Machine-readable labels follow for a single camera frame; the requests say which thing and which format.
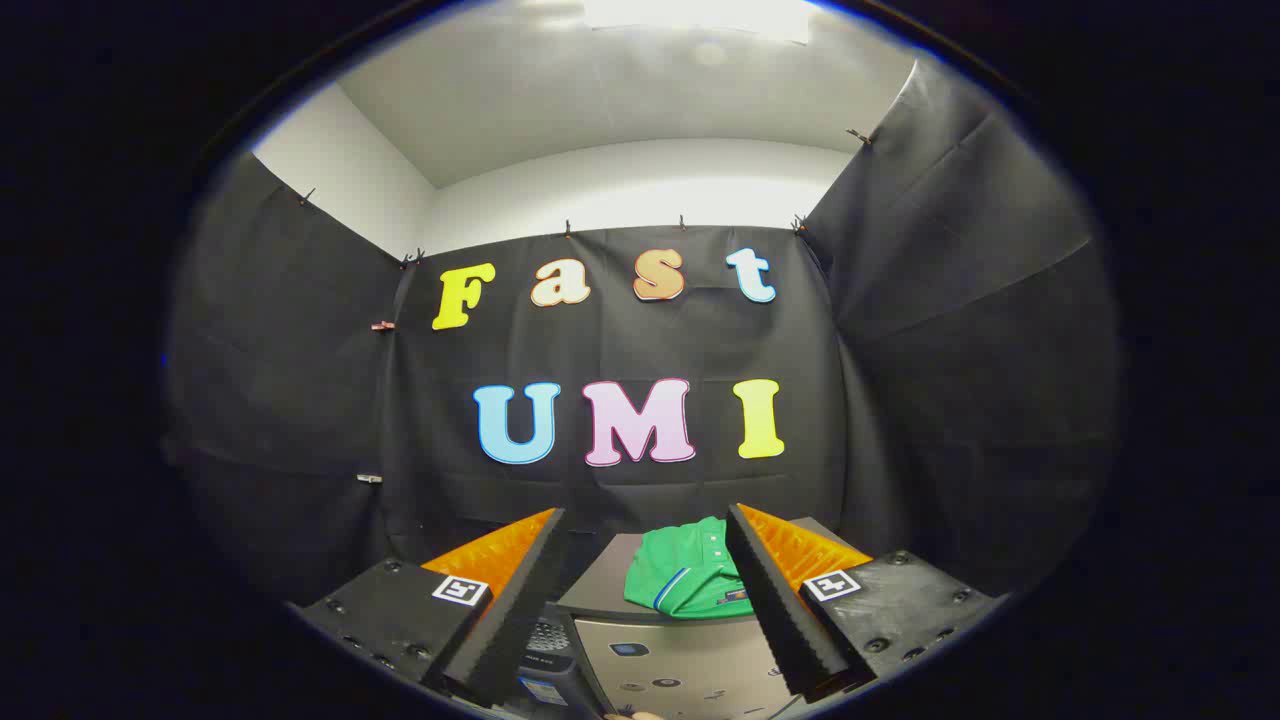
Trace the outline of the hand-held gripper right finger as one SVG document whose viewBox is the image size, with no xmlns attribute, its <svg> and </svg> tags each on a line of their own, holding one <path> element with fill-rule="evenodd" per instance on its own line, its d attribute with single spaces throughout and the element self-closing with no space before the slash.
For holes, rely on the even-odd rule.
<svg viewBox="0 0 1280 720">
<path fill-rule="evenodd" d="M 726 543 L 786 687 L 810 705 L 896 680 L 1006 603 L 905 550 L 870 557 L 744 503 Z"/>
</svg>

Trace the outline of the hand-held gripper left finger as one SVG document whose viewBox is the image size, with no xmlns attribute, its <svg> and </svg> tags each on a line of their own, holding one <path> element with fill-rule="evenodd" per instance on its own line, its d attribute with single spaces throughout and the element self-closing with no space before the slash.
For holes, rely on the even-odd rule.
<svg viewBox="0 0 1280 720">
<path fill-rule="evenodd" d="M 415 689 L 490 708 L 518 666 L 566 553 L 547 509 L 429 562 L 388 557 L 291 614 L 330 646 Z"/>
</svg>

